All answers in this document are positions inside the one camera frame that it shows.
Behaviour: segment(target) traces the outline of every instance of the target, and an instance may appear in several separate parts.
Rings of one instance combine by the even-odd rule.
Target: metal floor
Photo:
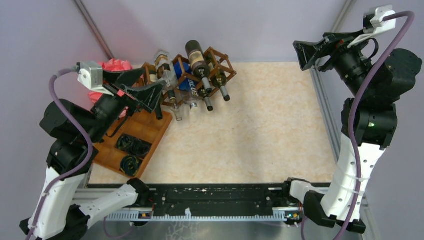
[[[129,229],[127,222],[107,222],[106,228],[113,236]],[[306,240],[332,240],[340,227],[325,228],[307,221]],[[83,240],[109,240],[103,233],[103,222],[96,223]],[[280,227],[258,222],[150,222],[134,227],[123,240],[301,240],[301,228]],[[343,240],[361,240],[361,235],[347,232]]]

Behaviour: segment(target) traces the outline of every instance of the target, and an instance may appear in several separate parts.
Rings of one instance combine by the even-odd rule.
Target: pink cloth
[[[100,64],[101,67],[104,70],[110,71],[110,72],[127,71],[127,70],[133,69],[133,66],[131,66],[131,63],[129,61],[123,61],[123,60],[114,59],[114,58],[112,58],[108,62],[99,62],[98,64]],[[125,93],[123,91],[118,92],[118,95],[121,96],[121,97],[124,94]],[[102,95],[103,95],[103,93],[95,92],[95,91],[91,91],[90,93],[88,93],[88,97],[90,98],[90,100],[92,101],[93,104],[95,104],[100,99],[100,97]],[[127,109],[125,109],[120,114],[119,118],[123,118],[123,117],[125,117],[125,115],[127,115]]]

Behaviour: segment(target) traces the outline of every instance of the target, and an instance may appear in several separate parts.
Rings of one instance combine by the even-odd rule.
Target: beige tabletop
[[[297,62],[233,63],[231,96],[197,112],[183,106],[141,180],[145,183],[278,183],[289,177],[330,182],[336,169],[308,71]],[[128,178],[94,165],[90,183]]]

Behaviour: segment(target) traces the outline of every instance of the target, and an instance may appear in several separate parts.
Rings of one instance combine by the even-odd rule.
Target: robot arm
[[[307,70],[320,58],[330,59],[317,68],[320,72],[335,69],[350,91],[357,95],[362,84],[373,69],[371,58],[378,50],[378,42],[373,36],[394,29],[394,19],[384,21],[395,14],[392,6],[373,8],[364,15],[363,29],[352,33],[325,33],[318,43],[295,41],[293,43],[301,69]],[[373,40],[376,50],[371,57],[365,57],[362,49]],[[361,200],[371,173],[385,149],[391,144],[398,118],[394,102],[400,95],[411,90],[415,77],[421,71],[423,61],[405,49],[394,49],[379,67],[361,97],[354,115],[354,140],[360,156],[361,175],[357,176],[357,159],[353,141],[349,138],[349,115],[354,99],[347,99],[341,113],[341,150],[337,170],[327,193],[320,192],[308,182],[289,179],[290,195],[303,203],[305,215],[319,226],[332,228],[337,223],[347,221],[348,212],[353,208],[347,230],[364,233],[366,226],[360,219],[356,205]]]
[[[93,143],[103,141],[104,135],[125,108],[128,108],[128,115],[141,110],[151,113],[159,102],[163,83],[132,87],[143,74],[143,69],[107,72],[95,62],[81,62],[78,66],[78,81],[104,95],[90,111],[64,99],[60,102],[84,128]],[[134,204],[144,206],[148,202],[149,188],[141,180],[131,179],[109,195],[85,204],[71,205],[78,185],[88,174],[98,153],[94,147],[90,159],[80,170],[57,181],[46,193],[53,180],[69,173],[83,162],[88,149],[82,133],[55,102],[47,107],[40,126],[57,140],[47,157],[46,178],[38,204],[42,203],[42,199],[43,203],[37,208],[38,219],[35,221],[34,213],[31,218],[23,220],[20,224],[25,234],[29,234],[27,239],[34,235],[42,240],[77,240],[82,238],[94,223],[112,212]]]

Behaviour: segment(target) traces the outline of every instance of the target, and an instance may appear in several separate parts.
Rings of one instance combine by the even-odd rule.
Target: white cable tie
[[[340,170],[340,172],[343,174],[343,175],[345,175],[345,176],[348,176],[349,178],[351,178],[351,179],[354,179],[354,180],[358,180],[359,182],[363,182],[363,181],[365,181],[365,180],[370,180],[371,179],[371,177],[357,177],[357,176],[355,176],[355,175],[350,175],[350,174],[348,174],[347,172],[344,172],[343,171],[343,169],[341,169],[341,167],[338,165],[338,164],[336,164],[336,166],[337,166],[337,169],[339,169]]]
[[[352,189],[349,189],[349,188],[347,188],[347,187],[344,187],[344,186],[342,186],[341,184],[339,184],[337,181],[334,181],[340,188],[342,188],[342,189],[344,189],[344,190],[346,190],[346,191],[348,191],[348,192],[350,192],[350,193],[353,193],[353,194],[358,194],[359,196],[363,196],[364,194],[365,194],[365,191],[355,191],[355,190],[352,190]]]

